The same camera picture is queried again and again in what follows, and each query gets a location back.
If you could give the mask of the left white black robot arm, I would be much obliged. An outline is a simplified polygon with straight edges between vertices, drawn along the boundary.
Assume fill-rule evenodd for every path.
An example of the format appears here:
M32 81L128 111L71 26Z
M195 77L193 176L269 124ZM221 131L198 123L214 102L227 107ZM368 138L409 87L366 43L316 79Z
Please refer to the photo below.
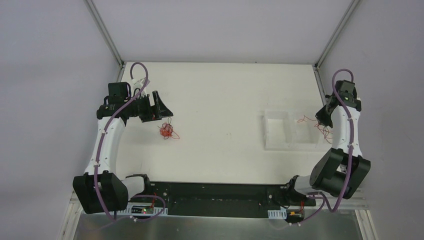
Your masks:
M108 95L96 111L97 135L93 153L83 174L74 177L72 182L86 214L122 211L134 197L143 203L152 198L153 189L146 174L129 175L123 180L116 175L119 144L127 121L139 118L147 123L173 116L157 91L151 95L145 92L149 82L140 80L134 92L127 82L108 84Z

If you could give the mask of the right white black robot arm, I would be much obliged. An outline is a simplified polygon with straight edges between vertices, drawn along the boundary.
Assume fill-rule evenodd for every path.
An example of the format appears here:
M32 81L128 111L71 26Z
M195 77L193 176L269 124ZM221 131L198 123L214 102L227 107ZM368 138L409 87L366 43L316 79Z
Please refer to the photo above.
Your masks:
M296 205L307 193L325 192L350 199L371 169L363 157L358 139L362 103L352 81L337 80L335 92L326 95L326 105L315 115L318 123L332 129L332 146L308 176L295 175L284 190L284 200Z

